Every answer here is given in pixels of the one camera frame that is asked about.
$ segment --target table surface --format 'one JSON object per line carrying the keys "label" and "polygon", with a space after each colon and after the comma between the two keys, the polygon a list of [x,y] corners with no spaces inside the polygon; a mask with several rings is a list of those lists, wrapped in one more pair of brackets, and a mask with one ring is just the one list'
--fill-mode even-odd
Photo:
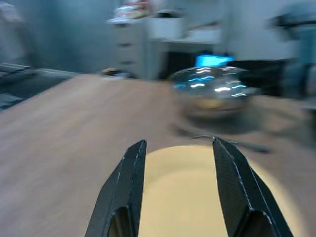
{"label": "table surface", "polygon": [[[167,83],[82,75],[1,113],[1,236],[84,236],[99,191],[128,146],[141,139],[148,152],[208,144],[170,130],[191,125],[172,98]],[[269,155],[241,150],[286,186],[316,233],[316,151],[307,117],[286,99],[257,96],[251,108],[247,126],[205,131],[269,147]]]}

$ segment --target gray wall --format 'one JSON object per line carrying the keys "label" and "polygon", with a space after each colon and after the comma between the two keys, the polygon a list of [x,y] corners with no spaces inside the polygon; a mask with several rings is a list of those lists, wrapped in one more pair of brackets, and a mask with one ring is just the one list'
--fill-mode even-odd
{"label": "gray wall", "polygon": [[109,64],[111,37],[105,20],[112,0],[7,0],[26,20],[42,67],[94,72]]}

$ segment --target yellow plate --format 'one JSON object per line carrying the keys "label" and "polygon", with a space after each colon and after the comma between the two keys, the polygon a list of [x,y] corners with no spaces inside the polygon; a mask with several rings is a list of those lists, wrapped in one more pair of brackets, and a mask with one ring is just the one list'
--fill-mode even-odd
{"label": "yellow plate", "polygon": [[[285,188],[251,162],[273,193],[292,233],[309,237]],[[139,237],[227,237],[217,191],[213,149],[179,146],[146,157]]]}

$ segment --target floor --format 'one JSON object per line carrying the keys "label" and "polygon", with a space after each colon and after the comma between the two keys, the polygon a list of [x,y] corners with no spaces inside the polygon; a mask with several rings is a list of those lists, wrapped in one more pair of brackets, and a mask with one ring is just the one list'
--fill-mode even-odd
{"label": "floor", "polygon": [[0,84],[0,112],[76,75],[71,72],[39,69],[34,71],[33,75],[20,74],[12,77],[11,80],[2,81]]}

